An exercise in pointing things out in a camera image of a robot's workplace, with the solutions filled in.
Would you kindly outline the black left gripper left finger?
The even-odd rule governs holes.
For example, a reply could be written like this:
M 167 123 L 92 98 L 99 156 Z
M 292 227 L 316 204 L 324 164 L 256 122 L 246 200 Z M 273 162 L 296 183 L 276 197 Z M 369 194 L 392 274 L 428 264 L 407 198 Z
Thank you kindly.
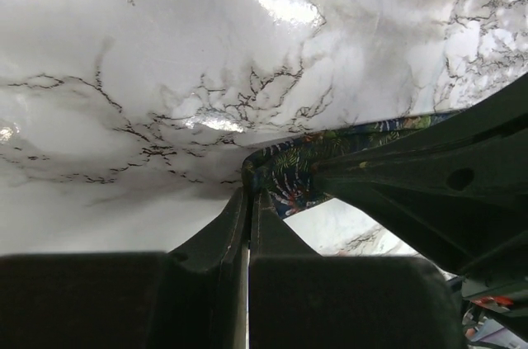
M 161 348 L 244 348 L 247 327 L 248 196 L 165 254 L 158 286 Z

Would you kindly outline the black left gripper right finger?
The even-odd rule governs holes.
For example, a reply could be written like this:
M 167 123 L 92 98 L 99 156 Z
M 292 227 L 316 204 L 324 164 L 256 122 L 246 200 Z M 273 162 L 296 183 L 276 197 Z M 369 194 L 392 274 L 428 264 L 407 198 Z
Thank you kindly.
M 271 196 L 252 204 L 249 262 L 251 348 L 321 348 L 323 258 L 277 214 Z

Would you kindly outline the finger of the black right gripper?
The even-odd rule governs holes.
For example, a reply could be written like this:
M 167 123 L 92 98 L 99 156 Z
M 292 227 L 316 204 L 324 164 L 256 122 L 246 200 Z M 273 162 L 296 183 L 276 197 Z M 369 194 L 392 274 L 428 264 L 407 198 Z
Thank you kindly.
M 316 187 L 464 274 L 527 251 L 527 79 L 393 143 L 327 160 Z

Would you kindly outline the dark floral patterned necktie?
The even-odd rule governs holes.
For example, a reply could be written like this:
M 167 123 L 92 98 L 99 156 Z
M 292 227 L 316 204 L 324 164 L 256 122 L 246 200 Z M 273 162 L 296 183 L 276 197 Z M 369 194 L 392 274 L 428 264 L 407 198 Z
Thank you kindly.
M 249 155 L 242 165 L 243 185 L 253 194 L 266 190 L 281 219 L 330 200 L 314 187 L 313 165 L 377 148 L 442 122 L 458 111 L 399 117 L 304 134 Z

